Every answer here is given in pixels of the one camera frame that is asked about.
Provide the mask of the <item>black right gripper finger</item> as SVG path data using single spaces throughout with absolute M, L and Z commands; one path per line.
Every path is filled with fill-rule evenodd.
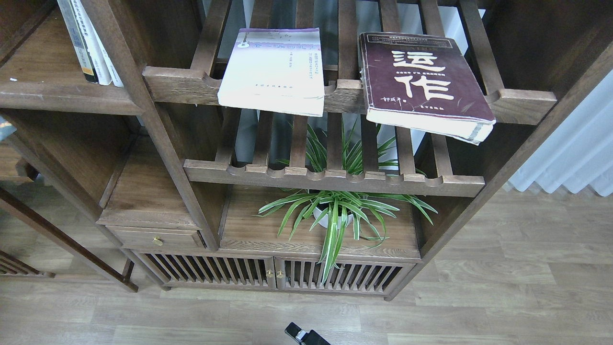
M 298 345 L 330 345 L 330 343 L 315 330 L 307 332 L 293 322 L 289 323 L 284 331 L 285 334 L 293 338 Z

